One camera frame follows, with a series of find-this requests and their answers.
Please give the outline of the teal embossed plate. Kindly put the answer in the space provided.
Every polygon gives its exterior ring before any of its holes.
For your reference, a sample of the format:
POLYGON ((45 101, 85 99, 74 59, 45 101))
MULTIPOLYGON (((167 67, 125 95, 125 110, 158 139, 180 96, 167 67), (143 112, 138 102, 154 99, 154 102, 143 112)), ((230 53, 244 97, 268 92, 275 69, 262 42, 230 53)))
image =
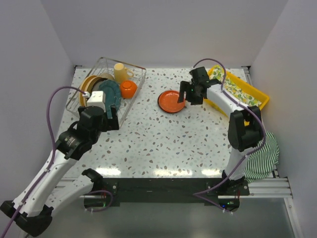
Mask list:
POLYGON ((111 107, 115 107, 118 111, 121 105, 121 91, 119 85, 115 81, 105 80, 101 83, 98 90, 105 93, 105 108, 107 117, 112 118, 111 107))

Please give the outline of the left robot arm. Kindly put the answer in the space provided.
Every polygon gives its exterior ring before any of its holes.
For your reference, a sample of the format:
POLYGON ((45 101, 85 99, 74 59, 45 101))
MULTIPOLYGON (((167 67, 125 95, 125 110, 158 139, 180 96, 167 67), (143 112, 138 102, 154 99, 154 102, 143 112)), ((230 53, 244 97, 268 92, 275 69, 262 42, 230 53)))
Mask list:
POLYGON ((27 188, 14 200, 0 206, 11 222, 25 233, 37 237, 51 224, 64 207, 84 194, 98 194, 103 188, 103 176, 86 169, 74 182, 56 193, 53 190, 81 157, 92 149, 102 132, 118 130, 117 111, 111 107, 111 118, 97 106, 80 107, 80 119, 71 124, 54 142, 49 158, 27 188))

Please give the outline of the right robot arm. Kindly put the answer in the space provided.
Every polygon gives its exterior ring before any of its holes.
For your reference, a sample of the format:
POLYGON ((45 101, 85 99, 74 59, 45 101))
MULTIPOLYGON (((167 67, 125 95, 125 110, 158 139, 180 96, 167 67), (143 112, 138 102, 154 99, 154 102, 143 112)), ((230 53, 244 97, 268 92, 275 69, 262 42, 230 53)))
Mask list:
POLYGON ((178 103, 187 101, 201 105, 203 99, 217 104, 229 116, 228 140, 231 153, 228 164, 222 172, 222 181, 197 195, 221 188, 231 195, 238 189, 238 182, 245 177, 247 161, 252 153, 260 149, 259 142, 265 143, 265 129, 259 107, 249 107, 230 96, 223 83, 210 79, 204 67, 190 70, 191 81, 181 81, 178 103))

